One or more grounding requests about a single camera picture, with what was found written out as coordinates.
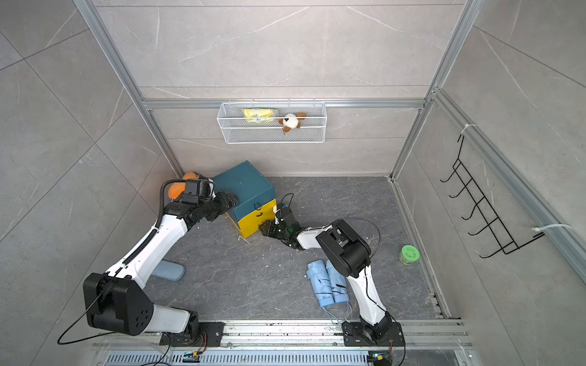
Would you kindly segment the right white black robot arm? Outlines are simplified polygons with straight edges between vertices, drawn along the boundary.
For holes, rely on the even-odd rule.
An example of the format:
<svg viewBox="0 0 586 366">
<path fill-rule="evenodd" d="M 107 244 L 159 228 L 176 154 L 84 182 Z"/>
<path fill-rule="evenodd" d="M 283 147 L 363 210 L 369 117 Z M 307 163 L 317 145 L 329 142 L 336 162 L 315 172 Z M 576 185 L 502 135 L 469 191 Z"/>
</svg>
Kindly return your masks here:
<svg viewBox="0 0 586 366">
<path fill-rule="evenodd" d="M 384 307 L 371 269 L 371 249 L 366 241 L 343 220 L 326 227 L 302 229 L 285 221 L 266 221 L 259 226 L 262 235 L 277 239 L 293 249 L 322 249 L 327 261 L 308 265 L 307 276 L 322 308 L 349 301 L 355 295 L 360 319 L 341 324 L 345 346 L 405 347 L 404 331 Z"/>
</svg>

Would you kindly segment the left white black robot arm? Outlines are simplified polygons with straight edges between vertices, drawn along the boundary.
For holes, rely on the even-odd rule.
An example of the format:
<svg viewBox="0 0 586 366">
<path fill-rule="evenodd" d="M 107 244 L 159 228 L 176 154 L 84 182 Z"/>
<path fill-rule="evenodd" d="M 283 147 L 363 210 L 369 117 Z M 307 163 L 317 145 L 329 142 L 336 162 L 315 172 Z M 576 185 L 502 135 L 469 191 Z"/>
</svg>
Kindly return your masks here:
<svg viewBox="0 0 586 366">
<path fill-rule="evenodd" d="M 82 284 L 85 311 L 82 318 L 100 329 L 102 336 L 161 332 L 198 340 L 195 311 L 156 305 L 144 292 L 148 279 L 168 251 L 201 220 L 209 222 L 237 206 L 238 197 L 218 192 L 210 178 L 184 179 L 184 190 L 166 202 L 175 180 L 160 186 L 157 220 L 122 259 L 103 273 L 90 274 Z"/>
</svg>

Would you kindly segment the teal drawer cabinet yellow base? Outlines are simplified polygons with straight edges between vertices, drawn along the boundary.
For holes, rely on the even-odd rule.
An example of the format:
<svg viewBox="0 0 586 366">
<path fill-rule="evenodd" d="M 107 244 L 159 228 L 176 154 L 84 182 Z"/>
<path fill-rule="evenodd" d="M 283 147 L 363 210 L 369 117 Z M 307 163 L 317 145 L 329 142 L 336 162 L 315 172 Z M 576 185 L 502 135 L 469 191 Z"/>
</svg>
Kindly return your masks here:
<svg viewBox="0 0 586 366">
<path fill-rule="evenodd" d="M 247 239 L 265 221 L 275 220 L 275 187 L 248 161 L 212 178 L 217 192 L 229 191 L 238 204 L 227 215 L 242 238 Z"/>
</svg>

